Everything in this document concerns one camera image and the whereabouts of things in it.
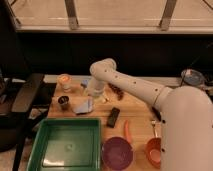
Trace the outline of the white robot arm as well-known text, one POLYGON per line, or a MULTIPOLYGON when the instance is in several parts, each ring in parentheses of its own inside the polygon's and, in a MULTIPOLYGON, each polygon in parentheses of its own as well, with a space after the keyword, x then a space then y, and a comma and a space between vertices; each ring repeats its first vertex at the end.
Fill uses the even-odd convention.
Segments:
POLYGON ((161 171, 213 171, 213 102, 192 86, 175 89, 116 70, 107 58, 90 66, 90 95, 111 83, 161 113, 161 171))

